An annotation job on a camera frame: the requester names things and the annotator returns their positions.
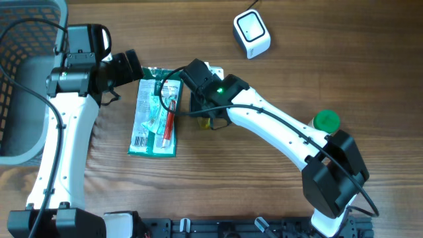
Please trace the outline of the small yellow bottle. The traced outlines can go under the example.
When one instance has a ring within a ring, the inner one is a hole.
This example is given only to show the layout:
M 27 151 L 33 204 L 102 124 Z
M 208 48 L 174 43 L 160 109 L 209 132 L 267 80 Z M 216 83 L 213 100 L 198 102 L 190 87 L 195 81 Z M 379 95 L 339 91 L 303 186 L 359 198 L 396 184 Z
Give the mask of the small yellow bottle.
M 198 124 L 199 124 L 199 127 L 201 127 L 201 129 L 209 130 L 211 128 L 211 119 L 199 117 L 198 118 Z

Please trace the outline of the green package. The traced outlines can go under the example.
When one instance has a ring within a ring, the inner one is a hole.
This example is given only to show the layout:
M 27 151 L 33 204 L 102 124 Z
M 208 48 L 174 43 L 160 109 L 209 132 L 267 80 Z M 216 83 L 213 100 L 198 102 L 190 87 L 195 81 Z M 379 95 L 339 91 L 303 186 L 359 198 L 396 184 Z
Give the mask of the green package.
M 176 132 L 174 122 L 168 126 L 168 112 L 162 107 L 172 108 L 171 103 L 180 104 L 183 84 L 178 75 L 171 75 L 162 89 L 160 84 L 171 72 L 170 69 L 147 67 L 144 78 L 139 80 L 135 107 L 134 125 L 129 155 L 144 157 L 175 157 Z

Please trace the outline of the red white tube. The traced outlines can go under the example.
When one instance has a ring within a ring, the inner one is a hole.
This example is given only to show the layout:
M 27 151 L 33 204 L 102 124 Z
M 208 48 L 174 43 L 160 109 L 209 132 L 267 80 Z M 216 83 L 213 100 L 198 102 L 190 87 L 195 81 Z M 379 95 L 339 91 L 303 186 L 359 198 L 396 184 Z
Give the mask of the red white tube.
M 165 131 L 163 135 L 162 148 L 167 148 L 171 143 L 173 122 L 174 122 L 174 113 L 168 112 L 167 121 L 165 124 Z

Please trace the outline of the green lid jar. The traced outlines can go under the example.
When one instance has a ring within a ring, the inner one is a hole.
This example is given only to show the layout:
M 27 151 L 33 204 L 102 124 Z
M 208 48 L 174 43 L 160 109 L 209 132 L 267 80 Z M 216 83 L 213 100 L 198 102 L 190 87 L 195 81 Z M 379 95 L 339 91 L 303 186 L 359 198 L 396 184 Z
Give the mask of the green lid jar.
M 333 134 L 340 127 L 340 117 L 333 110 L 322 110 L 311 119 L 308 126 Z

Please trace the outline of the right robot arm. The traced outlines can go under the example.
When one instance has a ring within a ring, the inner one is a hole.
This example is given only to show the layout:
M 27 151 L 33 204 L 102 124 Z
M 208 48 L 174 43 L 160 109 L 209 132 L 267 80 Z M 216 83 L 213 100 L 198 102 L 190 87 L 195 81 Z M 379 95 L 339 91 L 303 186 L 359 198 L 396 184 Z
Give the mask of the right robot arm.
M 223 118 L 250 130 L 282 152 L 301 172 L 303 194 L 314 207 L 311 225 L 325 237 L 340 233 L 369 178 L 353 137 L 305 125 L 264 100 L 241 78 L 221 79 L 195 59 L 179 74 L 198 105 L 190 114 Z

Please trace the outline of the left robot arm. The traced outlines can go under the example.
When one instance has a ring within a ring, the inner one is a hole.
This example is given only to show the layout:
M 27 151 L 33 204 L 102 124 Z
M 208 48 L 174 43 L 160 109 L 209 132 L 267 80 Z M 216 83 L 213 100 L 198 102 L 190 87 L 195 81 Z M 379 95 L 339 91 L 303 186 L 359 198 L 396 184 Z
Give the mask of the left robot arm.
M 101 24 L 58 28 L 64 50 L 46 79 L 42 102 L 48 129 L 38 177 L 24 210 L 9 213 L 13 237 L 105 237 L 106 223 L 85 210 L 84 172 L 102 95 L 141 79 L 136 53 L 112 54 L 112 38 Z

